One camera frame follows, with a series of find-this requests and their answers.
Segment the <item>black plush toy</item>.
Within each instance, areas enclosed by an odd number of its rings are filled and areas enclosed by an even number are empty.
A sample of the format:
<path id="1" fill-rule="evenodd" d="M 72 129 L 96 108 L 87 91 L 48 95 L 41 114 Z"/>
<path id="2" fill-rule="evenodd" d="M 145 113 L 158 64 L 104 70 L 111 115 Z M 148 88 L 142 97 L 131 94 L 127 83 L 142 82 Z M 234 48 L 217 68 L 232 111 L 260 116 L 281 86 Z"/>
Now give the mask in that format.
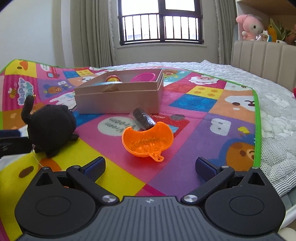
<path id="1" fill-rule="evenodd" d="M 68 142 L 78 140 L 76 119 L 66 105 L 47 104 L 31 113 L 34 100 L 32 95 L 26 97 L 21 118 L 27 125 L 28 137 L 35 146 L 35 152 L 44 152 L 47 158 L 52 158 Z"/>

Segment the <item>dark cookie pack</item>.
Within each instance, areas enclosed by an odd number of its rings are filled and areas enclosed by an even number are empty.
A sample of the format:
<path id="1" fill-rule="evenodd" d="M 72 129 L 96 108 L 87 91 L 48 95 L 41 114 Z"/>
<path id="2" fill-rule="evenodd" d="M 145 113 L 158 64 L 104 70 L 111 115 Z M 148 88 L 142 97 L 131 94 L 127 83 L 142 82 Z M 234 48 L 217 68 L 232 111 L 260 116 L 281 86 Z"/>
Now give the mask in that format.
<path id="1" fill-rule="evenodd" d="M 136 108 L 132 112 L 132 116 L 135 119 L 135 121 L 140 125 L 140 128 L 144 131 L 151 129 L 156 125 L 156 122 L 152 119 L 152 117 L 141 108 Z"/>

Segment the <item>pink yellow pudding cup toy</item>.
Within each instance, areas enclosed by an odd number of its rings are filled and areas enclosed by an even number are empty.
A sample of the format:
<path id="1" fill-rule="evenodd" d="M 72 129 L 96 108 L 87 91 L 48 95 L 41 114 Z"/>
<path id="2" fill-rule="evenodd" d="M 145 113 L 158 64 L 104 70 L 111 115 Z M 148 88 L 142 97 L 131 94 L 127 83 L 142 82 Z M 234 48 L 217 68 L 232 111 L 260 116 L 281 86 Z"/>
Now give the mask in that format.
<path id="1" fill-rule="evenodd" d="M 106 82 L 121 82 L 121 79 L 117 75 L 110 75 L 107 77 Z"/>

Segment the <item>pink plastic net scoop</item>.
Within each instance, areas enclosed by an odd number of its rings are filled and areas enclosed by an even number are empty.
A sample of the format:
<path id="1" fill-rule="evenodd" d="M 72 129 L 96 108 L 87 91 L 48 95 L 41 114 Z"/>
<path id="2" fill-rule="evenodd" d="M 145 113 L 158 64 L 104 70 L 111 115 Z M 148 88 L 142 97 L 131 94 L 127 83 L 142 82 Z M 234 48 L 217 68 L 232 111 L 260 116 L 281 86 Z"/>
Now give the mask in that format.
<path id="1" fill-rule="evenodd" d="M 156 79 L 156 75 L 154 73 L 144 72 L 132 78 L 130 82 L 151 82 L 151 81 L 155 81 L 155 79 Z"/>

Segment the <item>blue white tissue pack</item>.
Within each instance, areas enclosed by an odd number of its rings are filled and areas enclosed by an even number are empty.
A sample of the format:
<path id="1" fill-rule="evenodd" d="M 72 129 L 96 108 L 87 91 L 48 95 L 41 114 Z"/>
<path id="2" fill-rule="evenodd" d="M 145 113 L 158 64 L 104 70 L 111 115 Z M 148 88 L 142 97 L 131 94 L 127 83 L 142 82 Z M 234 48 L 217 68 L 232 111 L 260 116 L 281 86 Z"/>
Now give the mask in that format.
<path id="1" fill-rule="evenodd" d="M 121 81 L 108 81 L 108 82 L 95 82 L 91 86 L 106 86 L 106 85 L 114 85 L 114 84 L 121 84 Z"/>

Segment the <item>colourful cartoon play mat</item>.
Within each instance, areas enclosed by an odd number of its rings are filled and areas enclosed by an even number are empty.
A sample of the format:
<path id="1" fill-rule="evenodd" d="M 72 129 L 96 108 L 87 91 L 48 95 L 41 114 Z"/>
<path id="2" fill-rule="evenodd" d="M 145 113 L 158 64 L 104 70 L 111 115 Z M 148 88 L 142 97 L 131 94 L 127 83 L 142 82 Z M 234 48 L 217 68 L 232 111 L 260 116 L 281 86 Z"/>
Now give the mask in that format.
<path id="1" fill-rule="evenodd" d="M 258 97 L 245 84 L 206 75 L 196 67 L 174 63 L 132 65 L 132 69 L 162 68 L 164 92 L 155 121 L 166 123 L 174 142 L 156 162 L 130 154 L 121 142 L 123 131 L 137 127 L 129 113 L 80 114 L 74 110 L 79 139 L 57 156 L 29 153 L 1 159 L 1 240 L 16 240 L 21 230 L 14 210 L 21 195 L 44 166 L 63 171 L 96 157 L 106 159 L 98 183 L 118 197 L 182 197 L 202 182 L 195 172 L 199 156 L 214 164 L 246 171 L 260 164 L 261 133 Z"/>

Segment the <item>pink cardboard box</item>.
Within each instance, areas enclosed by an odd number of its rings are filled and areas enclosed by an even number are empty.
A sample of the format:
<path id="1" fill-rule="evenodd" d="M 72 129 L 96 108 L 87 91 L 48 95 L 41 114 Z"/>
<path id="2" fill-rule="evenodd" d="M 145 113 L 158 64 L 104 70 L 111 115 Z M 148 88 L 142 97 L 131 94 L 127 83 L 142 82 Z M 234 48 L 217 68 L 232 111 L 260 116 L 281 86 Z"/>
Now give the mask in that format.
<path id="1" fill-rule="evenodd" d="M 135 76 L 152 72 L 155 81 L 130 82 Z M 121 84 L 91 86 L 105 82 L 110 75 L 117 75 Z M 77 109 L 82 114 L 129 114 L 136 108 L 148 113 L 159 113 L 164 90 L 164 73 L 161 68 L 113 70 L 103 73 L 74 89 Z"/>

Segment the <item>beige curtain left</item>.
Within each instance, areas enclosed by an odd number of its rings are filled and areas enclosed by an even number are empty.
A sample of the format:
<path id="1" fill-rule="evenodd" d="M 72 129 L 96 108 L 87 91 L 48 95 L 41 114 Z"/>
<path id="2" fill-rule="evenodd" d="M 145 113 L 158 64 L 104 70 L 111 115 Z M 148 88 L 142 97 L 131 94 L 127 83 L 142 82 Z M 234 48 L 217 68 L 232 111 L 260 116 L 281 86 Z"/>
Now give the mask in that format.
<path id="1" fill-rule="evenodd" d="M 116 64 L 111 1 L 53 1 L 52 9 L 57 66 Z"/>

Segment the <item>beige curtain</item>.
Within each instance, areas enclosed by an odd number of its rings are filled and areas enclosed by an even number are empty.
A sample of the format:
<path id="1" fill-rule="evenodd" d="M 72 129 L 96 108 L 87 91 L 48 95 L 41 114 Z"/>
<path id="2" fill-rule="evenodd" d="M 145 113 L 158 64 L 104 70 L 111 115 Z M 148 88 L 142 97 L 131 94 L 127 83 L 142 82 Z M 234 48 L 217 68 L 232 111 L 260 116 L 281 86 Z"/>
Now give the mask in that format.
<path id="1" fill-rule="evenodd" d="M 57 66 L 116 64 L 111 1 L 53 1 L 52 9 Z"/>
<path id="2" fill-rule="evenodd" d="M 218 61 L 229 65 L 233 43 L 233 30 L 236 25 L 236 3 L 234 0 L 215 0 L 218 25 Z"/>

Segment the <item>beige padded headboard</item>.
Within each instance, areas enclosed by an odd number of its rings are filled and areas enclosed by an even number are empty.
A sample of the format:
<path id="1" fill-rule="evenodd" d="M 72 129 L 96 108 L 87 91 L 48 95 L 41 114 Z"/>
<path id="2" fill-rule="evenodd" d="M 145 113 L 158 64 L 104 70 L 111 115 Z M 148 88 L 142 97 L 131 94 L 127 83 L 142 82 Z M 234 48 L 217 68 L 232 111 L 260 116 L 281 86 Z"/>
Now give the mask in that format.
<path id="1" fill-rule="evenodd" d="M 235 41 L 231 66 L 270 80 L 293 91 L 295 46 L 264 41 Z"/>

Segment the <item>pink plush bunny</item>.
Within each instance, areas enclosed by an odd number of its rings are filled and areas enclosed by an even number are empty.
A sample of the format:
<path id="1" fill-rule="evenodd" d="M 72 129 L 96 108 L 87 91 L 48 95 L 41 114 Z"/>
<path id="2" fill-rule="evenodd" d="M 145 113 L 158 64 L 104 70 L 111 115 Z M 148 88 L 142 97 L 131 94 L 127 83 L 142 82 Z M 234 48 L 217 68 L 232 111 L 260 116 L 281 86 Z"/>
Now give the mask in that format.
<path id="1" fill-rule="evenodd" d="M 264 30 L 261 20 L 254 15 L 239 15 L 236 22 L 242 27 L 243 40 L 256 40 Z"/>

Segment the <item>yellow plush toy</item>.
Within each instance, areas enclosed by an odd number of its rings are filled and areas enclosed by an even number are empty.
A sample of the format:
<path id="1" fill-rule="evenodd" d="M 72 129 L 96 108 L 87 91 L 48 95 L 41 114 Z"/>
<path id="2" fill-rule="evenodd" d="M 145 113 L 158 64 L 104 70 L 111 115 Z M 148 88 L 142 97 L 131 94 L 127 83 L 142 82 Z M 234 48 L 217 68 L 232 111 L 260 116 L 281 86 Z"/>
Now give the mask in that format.
<path id="1" fill-rule="evenodd" d="M 271 24 L 269 24 L 267 27 L 267 31 L 268 31 L 268 34 L 271 36 L 271 41 L 276 42 L 276 40 L 278 39 L 278 36 L 275 28 Z"/>

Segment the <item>dark framed window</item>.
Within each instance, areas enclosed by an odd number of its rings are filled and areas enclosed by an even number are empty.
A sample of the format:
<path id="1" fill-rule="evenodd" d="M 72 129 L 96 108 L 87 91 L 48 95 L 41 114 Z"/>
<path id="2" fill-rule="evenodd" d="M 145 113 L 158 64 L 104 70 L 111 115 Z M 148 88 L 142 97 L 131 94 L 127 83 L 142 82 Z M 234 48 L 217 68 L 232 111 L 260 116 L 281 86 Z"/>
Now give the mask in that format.
<path id="1" fill-rule="evenodd" d="M 201 1 L 118 1 L 119 43 L 203 44 Z"/>

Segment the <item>beige curtain right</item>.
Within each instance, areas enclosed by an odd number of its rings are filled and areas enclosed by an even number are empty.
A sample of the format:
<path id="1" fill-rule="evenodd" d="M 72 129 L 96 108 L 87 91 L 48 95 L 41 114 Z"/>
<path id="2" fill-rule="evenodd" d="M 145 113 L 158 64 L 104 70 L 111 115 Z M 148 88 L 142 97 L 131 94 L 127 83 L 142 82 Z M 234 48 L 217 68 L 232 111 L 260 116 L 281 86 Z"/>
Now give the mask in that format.
<path id="1" fill-rule="evenodd" d="M 234 0 L 215 0 L 218 25 L 218 61 L 229 65 L 233 43 L 233 30 L 236 25 L 236 3 Z"/>

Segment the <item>wooden shelf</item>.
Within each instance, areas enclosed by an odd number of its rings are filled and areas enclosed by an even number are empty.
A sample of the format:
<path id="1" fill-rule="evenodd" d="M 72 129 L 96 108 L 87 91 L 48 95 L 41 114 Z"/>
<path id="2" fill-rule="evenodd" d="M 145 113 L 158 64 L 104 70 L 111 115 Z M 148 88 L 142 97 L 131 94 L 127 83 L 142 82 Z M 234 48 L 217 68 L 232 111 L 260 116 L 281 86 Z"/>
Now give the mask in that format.
<path id="1" fill-rule="evenodd" d="M 260 18 L 267 28 L 270 19 L 276 24 L 282 24 L 291 35 L 286 38 L 288 44 L 295 44 L 295 1 L 277 0 L 240 0 L 236 1 L 237 15 L 254 15 Z"/>

